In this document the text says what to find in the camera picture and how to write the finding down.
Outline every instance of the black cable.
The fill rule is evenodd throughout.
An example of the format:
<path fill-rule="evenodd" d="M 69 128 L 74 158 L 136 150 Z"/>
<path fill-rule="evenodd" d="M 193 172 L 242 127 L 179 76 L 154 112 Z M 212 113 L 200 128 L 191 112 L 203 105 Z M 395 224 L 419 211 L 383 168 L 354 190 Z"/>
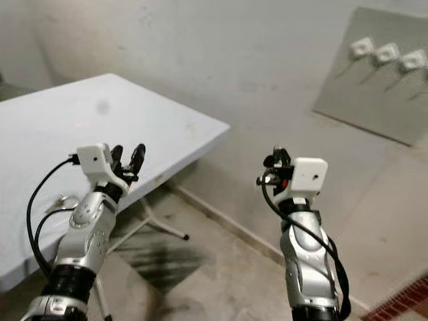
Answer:
<path fill-rule="evenodd" d="M 43 219 L 41 219 L 39 225 L 37 226 L 37 229 L 35 230 L 35 235 L 34 235 L 34 243 L 35 246 L 37 248 L 37 250 L 41 253 L 40 251 L 40 246 L 39 246 L 39 237 L 40 237 L 40 233 L 41 233 L 41 228 L 43 227 L 43 224 L 47 221 L 47 219 L 49 219 L 53 214 L 59 213 L 59 212 L 66 212 L 66 211 L 73 211 L 74 209 L 56 209 L 55 211 L 50 212 L 49 214 L 45 215 L 45 217 Z M 43 257 L 43 255 L 41 255 L 41 260 L 43 261 L 43 264 L 45 264 L 48 267 L 48 275 L 51 274 L 52 272 L 52 268 L 50 266 L 50 264 L 46 261 L 46 259 Z"/>
<path fill-rule="evenodd" d="M 29 198 L 28 201 L 28 206 L 27 206 L 27 232 L 28 232 L 28 239 L 29 239 L 29 244 L 31 246 L 31 250 L 33 251 L 34 257 L 37 261 L 37 263 L 39 264 L 41 270 L 43 271 L 43 273 L 46 276 L 49 276 L 49 270 L 50 270 L 50 266 L 49 264 L 46 262 L 46 260 L 44 260 L 40 249 L 38 249 L 38 247 L 35 245 L 34 243 L 34 238 L 33 238 L 33 230 L 31 229 L 31 206 L 33 205 L 35 196 L 37 195 L 37 193 L 39 192 L 39 190 L 41 189 L 41 187 L 43 186 L 43 184 L 52 176 L 52 174 L 54 174 L 60 167 L 64 166 L 67 163 L 75 163 L 75 156 L 71 156 L 69 159 L 64 160 L 63 162 L 61 162 L 60 164 L 58 164 L 57 166 L 55 166 L 46 176 L 45 178 L 40 182 L 40 184 L 36 187 L 36 189 L 34 190 L 33 194 L 31 195 L 31 197 Z"/>
<path fill-rule="evenodd" d="M 345 320 L 351 311 L 351 305 L 349 300 L 349 280 L 348 276 L 346 275 L 345 268 L 342 265 L 342 262 L 339 260 L 339 256 L 337 253 L 337 247 L 334 242 L 328 238 L 332 244 L 332 248 L 330 248 L 321 237 L 317 236 L 314 232 L 309 230 L 308 228 L 304 227 L 302 224 L 298 223 L 297 221 L 294 221 L 293 219 L 290 219 L 287 215 L 284 215 L 273 203 L 268 195 L 268 191 L 266 190 L 266 183 L 265 179 L 268 174 L 270 174 L 270 171 L 266 171 L 263 174 L 263 177 L 261 179 L 261 191 L 263 192 L 263 196 L 266 200 L 266 203 L 269 205 L 269 207 L 277 213 L 283 220 L 287 221 L 290 225 L 294 225 L 304 231 L 305 233 L 309 234 L 311 237 L 313 237 L 324 249 L 326 249 L 327 253 L 330 254 L 332 259 L 334 260 L 334 265 L 336 267 L 336 274 L 339 281 L 340 288 L 342 289 L 343 299 L 342 299 L 342 306 L 340 307 L 339 312 L 339 318 L 341 320 Z"/>

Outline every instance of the concrete floor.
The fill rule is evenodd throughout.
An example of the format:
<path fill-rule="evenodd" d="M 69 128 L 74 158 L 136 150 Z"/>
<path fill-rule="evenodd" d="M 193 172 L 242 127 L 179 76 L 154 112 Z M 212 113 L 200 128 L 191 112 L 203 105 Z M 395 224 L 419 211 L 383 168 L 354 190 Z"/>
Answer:
<path fill-rule="evenodd" d="M 147 199 L 157 216 L 191 238 L 144 227 L 108 258 L 102 275 L 114 320 L 292 319 L 281 266 L 167 190 L 158 189 Z M 141 214 L 138 203 L 121 213 L 112 241 Z M 25 311 L 31 292 L 43 284 L 40 274 L 31 279 L 12 291 L 12 300 L 3 301 L 2 320 L 18 320 Z M 100 320 L 93 297 L 90 305 L 90 320 Z M 408 313 L 400 320 L 423 318 Z"/>

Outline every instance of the baseboard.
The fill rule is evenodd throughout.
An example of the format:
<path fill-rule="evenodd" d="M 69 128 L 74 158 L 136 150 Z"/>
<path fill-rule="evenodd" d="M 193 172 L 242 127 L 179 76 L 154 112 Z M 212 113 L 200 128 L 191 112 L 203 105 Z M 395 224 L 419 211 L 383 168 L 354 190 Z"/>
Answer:
<path fill-rule="evenodd" d="M 254 247 L 263 256 L 266 256 L 272 259 L 277 264 L 280 264 L 282 266 L 285 265 L 283 253 L 279 249 L 275 248 L 273 245 L 268 243 L 266 240 L 257 236 L 256 234 L 251 232 L 249 229 L 245 228 L 244 226 L 242 226 L 241 224 L 239 224 L 234 219 L 230 218 L 228 215 L 224 214 L 220 210 L 214 208 L 213 206 L 211 206 L 210 204 L 208 204 L 207 202 L 205 202 L 200 197 L 196 196 L 186 188 L 176 185 L 171 181 L 167 183 L 167 187 L 173 193 L 178 195 L 181 199 L 183 199 L 190 205 L 200 210 L 207 217 L 216 221 L 223 228 L 225 228 L 232 234 L 238 236 L 240 239 L 248 243 L 250 246 Z M 352 302 L 352 313 L 356 314 L 357 316 L 364 316 L 365 314 L 368 313 L 369 311 L 368 306 L 365 306 L 362 302 L 353 298 L 352 296 L 350 296 L 350 300 Z"/>

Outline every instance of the white table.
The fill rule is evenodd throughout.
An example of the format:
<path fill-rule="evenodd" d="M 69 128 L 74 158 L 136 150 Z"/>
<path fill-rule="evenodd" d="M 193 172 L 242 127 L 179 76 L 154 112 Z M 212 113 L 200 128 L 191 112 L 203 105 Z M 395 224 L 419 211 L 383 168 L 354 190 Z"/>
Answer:
<path fill-rule="evenodd" d="M 121 211 L 211 150 L 228 129 L 113 74 L 0 103 L 0 293 L 37 269 L 25 227 L 27 202 L 38 182 L 78 146 L 121 144 L 127 163 L 138 143 L 146 145 L 140 180 L 121 199 Z M 33 204 L 33 230 L 59 195 L 82 197 L 88 188 L 80 167 L 61 168 Z M 69 215 L 54 215 L 43 227 L 46 257 L 54 256 Z"/>

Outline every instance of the robotic hand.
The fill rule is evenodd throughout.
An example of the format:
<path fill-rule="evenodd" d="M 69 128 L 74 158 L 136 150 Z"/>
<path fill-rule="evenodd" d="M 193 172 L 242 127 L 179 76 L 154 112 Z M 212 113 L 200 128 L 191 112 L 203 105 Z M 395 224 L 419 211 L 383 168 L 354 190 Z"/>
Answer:
<path fill-rule="evenodd" d="M 321 191 L 327 162 L 321 158 L 291 159 L 284 148 L 274 148 L 263 165 L 265 173 L 256 183 L 261 185 L 268 205 L 283 220 L 280 247 L 286 261 L 288 301 L 294 321 L 346 319 L 350 314 L 348 278 L 335 244 L 321 228 L 320 212 L 310 208 Z M 266 190 L 268 185 L 274 187 L 273 201 Z M 334 260 L 342 288 L 340 311 L 327 254 Z"/>
<path fill-rule="evenodd" d="M 121 146 L 114 147 L 111 153 L 106 144 L 80 147 L 77 154 L 69 158 L 71 163 L 82 166 L 94 189 L 74 209 L 69 230 L 60 241 L 53 270 L 50 271 L 48 266 L 50 273 L 47 285 L 41 296 L 32 301 L 21 321 L 87 320 L 89 293 L 106 257 L 119 199 L 127 195 L 131 183 L 138 180 L 137 174 L 144 161 L 145 150 L 143 144 L 138 145 L 127 167 L 123 167 L 120 162 L 123 151 Z M 35 194 L 30 199 L 30 212 Z M 38 247 L 34 248 L 33 243 L 31 247 L 43 267 L 44 259 L 40 262 L 43 257 L 36 255 Z"/>

